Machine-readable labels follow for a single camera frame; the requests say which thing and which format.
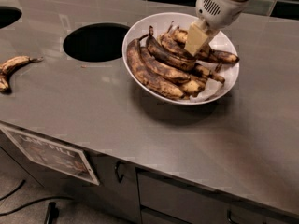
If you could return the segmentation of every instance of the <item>white frame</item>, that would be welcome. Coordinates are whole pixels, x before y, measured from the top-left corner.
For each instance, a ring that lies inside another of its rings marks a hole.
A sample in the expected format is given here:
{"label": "white frame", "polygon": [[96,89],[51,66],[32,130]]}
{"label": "white frame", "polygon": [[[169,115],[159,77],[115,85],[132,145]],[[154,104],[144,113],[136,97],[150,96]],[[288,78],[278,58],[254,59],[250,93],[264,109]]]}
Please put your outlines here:
{"label": "white frame", "polygon": [[[98,180],[98,178],[96,177],[95,173],[93,172],[93,169],[91,167],[91,165],[89,164],[89,162],[87,161],[85,155],[84,155],[84,151],[81,150],[81,149],[77,149],[77,148],[73,148],[73,147],[69,147],[69,146],[66,146],[66,145],[62,145],[62,144],[59,144],[59,143],[56,143],[56,142],[53,142],[53,141],[50,141],[50,140],[47,140],[45,138],[41,138],[37,135],[33,135],[33,134],[30,134],[30,133],[27,133],[27,132],[23,132],[23,131],[20,131],[20,130],[17,130],[17,129],[13,129],[11,127],[8,127],[8,126],[4,126],[4,125],[0,125],[0,129],[2,130],[2,132],[11,140],[12,143],[14,143],[17,148],[32,162],[35,162],[35,163],[38,163],[39,165],[42,165],[42,166],[45,166],[45,167],[48,167],[50,169],[53,169],[53,170],[56,170],[58,172],[61,172],[61,173],[64,173],[66,175],[71,175],[71,176],[74,176],[76,178],[79,178],[79,179],[82,179],[84,181],[87,181],[87,182],[90,182],[90,183],[94,183],[95,185],[99,185],[100,182]],[[39,161],[36,161],[28,152],[26,152],[26,150],[22,147],[21,144],[19,144],[19,142],[13,137],[13,135],[10,133],[10,132],[13,132],[13,133],[19,133],[21,135],[25,135],[25,136],[28,136],[28,137],[31,137],[31,138],[34,138],[34,139],[37,139],[43,143],[47,143],[47,144],[51,144],[53,146],[56,146],[56,147],[61,147],[63,149],[67,149],[67,150],[70,150],[72,152],[75,152],[77,154],[79,154],[82,162],[84,163],[91,179],[89,178],[84,178],[84,177],[81,177],[81,176],[78,176],[78,175],[73,175],[71,173],[68,173],[66,171],[63,171],[63,170],[60,170],[58,168],[54,168],[54,167],[51,167],[51,166],[48,166],[44,163],[41,163]]]}

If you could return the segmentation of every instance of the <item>bowl of bananas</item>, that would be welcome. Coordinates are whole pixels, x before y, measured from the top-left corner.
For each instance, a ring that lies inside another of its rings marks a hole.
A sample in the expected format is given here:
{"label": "bowl of bananas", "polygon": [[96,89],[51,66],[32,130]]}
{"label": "bowl of bananas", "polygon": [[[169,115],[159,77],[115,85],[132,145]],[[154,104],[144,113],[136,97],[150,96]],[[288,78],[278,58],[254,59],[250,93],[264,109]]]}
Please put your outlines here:
{"label": "bowl of bananas", "polygon": [[239,58],[223,32],[194,56],[184,48],[188,28],[196,20],[183,13],[154,14],[134,24],[122,43],[122,58],[132,79],[174,105],[215,101],[238,78]]}

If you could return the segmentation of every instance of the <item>black circle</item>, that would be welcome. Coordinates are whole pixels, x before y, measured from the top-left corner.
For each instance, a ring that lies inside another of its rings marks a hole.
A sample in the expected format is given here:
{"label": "black circle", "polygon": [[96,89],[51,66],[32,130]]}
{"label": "black circle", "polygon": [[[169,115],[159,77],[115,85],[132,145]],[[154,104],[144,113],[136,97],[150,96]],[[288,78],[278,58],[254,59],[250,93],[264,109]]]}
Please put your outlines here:
{"label": "black circle", "polygon": [[9,26],[21,17],[21,11],[15,7],[0,7],[0,29]]}
{"label": "black circle", "polygon": [[116,23],[81,27],[64,40],[64,51],[83,62],[106,62],[122,56],[123,39],[130,28]]}

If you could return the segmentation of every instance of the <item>robotic arm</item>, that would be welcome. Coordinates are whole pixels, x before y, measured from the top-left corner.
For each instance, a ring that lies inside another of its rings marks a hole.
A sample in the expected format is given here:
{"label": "robotic arm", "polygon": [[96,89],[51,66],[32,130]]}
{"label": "robotic arm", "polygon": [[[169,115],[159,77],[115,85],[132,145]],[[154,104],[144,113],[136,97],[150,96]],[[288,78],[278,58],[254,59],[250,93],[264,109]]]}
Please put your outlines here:
{"label": "robotic arm", "polygon": [[232,24],[249,0],[197,0],[198,20],[189,28],[185,49],[192,55],[207,44],[221,28]]}

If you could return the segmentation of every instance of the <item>bowl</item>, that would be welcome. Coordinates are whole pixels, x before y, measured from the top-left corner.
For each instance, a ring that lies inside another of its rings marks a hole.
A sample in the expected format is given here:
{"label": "bowl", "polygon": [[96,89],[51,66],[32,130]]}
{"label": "bowl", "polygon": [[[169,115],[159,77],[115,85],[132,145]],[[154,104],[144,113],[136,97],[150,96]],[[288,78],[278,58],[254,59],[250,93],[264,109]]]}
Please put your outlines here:
{"label": "bowl", "polygon": [[[224,64],[222,66],[222,69],[219,72],[219,75],[223,76],[225,78],[224,85],[212,96],[207,98],[206,100],[201,101],[192,101],[192,100],[171,100],[166,97],[163,97],[159,93],[156,93],[155,91],[150,90],[146,86],[144,86],[142,83],[140,83],[135,76],[133,75],[128,63],[127,63],[127,46],[128,44],[136,38],[139,38],[143,34],[146,34],[149,32],[149,27],[152,26],[154,29],[154,37],[157,37],[157,35],[162,34],[167,31],[169,28],[169,25],[173,21],[173,25],[179,25],[180,28],[187,29],[189,28],[190,24],[197,20],[197,17],[183,14],[183,13],[176,13],[176,12],[165,12],[165,13],[158,13],[151,16],[148,16],[137,23],[135,23],[130,30],[127,32],[123,43],[122,43],[122,58],[125,64],[126,69],[128,70],[128,73],[132,77],[132,79],[145,91],[153,95],[154,97],[165,101],[167,103],[173,104],[173,105],[202,105],[206,103],[213,102],[217,99],[220,99],[224,94],[226,94],[235,84],[238,75],[239,75],[239,63],[236,63],[234,65],[227,65]],[[141,46],[145,46],[146,39],[143,39],[141,41]],[[217,50],[223,50],[223,51],[229,51],[235,55],[237,55],[236,50],[230,39],[223,33],[218,32],[218,34],[213,38],[213,40],[209,43],[210,47]],[[214,63],[204,63],[200,62],[203,66],[215,69],[217,66]]]}

